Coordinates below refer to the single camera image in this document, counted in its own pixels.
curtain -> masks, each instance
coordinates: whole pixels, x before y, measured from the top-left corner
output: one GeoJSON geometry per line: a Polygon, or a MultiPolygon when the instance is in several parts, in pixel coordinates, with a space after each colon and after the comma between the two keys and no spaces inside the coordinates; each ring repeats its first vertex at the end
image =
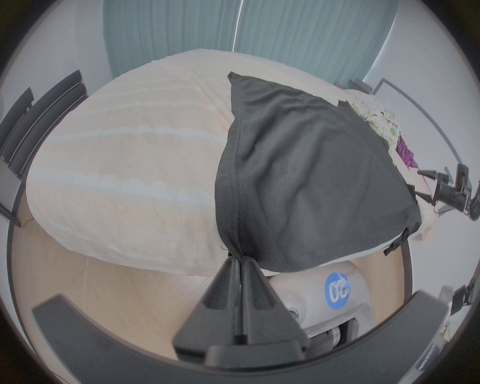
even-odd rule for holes
{"type": "Polygon", "coordinates": [[[397,8],[398,0],[244,0],[235,51],[348,86],[373,65],[397,8]]]}
{"type": "Polygon", "coordinates": [[[231,50],[240,0],[104,0],[112,76],[191,49],[231,50]]]}

bed sheet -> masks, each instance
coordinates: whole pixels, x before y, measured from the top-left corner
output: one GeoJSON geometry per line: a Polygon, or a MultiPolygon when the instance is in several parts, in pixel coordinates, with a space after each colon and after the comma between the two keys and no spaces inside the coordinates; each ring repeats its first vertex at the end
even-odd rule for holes
{"type": "Polygon", "coordinates": [[[107,262],[215,275],[227,253],[214,185],[233,122],[231,71],[334,105],[351,100],[310,74],[240,53],[153,61],[91,95],[44,141],[26,184],[36,221],[64,247],[107,262]]]}

purple cloth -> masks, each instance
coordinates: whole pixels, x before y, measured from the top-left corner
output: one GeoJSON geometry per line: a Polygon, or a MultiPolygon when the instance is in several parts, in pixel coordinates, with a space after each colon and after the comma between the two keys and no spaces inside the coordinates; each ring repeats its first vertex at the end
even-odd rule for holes
{"type": "Polygon", "coordinates": [[[402,158],[403,162],[407,167],[409,168],[419,167],[417,163],[413,160],[413,152],[407,148],[407,145],[403,141],[402,136],[398,137],[395,150],[400,155],[400,157],[402,158]]]}

blue round sticker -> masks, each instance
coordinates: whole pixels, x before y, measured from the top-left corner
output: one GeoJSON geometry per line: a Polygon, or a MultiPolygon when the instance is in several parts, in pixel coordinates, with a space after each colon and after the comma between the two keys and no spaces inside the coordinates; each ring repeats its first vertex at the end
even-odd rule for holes
{"type": "Polygon", "coordinates": [[[347,277],[340,272],[328,275],[325,282],[325,300],[332,309],[340,309],[345,306],[350,297],[350,283],[347,277]]]}

chair backrest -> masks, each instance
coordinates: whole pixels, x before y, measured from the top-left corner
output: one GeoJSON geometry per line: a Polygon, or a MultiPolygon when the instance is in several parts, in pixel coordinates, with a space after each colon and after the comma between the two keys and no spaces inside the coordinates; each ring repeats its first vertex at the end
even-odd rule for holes
{"type": "Polygon", "coordinates": [[[27,109],[32,106],[33,94],[32,90],[28,88],[22,95],[15,101],[15,104],[7,112],[3,120],[0,122],[0,148],[3,147],[10,132],[14,129],[15,125],[24,116],[27,109]]]}
{"type": "Polygon", "coordinates": [[[86,99],[86,88],[78,83],[59,97],[36,121],[20,141],[9,168],[19,178],[31,163],[36,151],[62,119],[86,99]]]}
{"type": "Polygon", "coordinates": [[[16,153],[23,138],[38,124],[40,118],[47,112],[50,106],[71,88],[79,84],[81,80],[80,71],[75,71],[56,84],[32,106],[25,117],[12,129],[0,150],[0,156],[7,164],[12,162],[13,155],[16,153]]]}

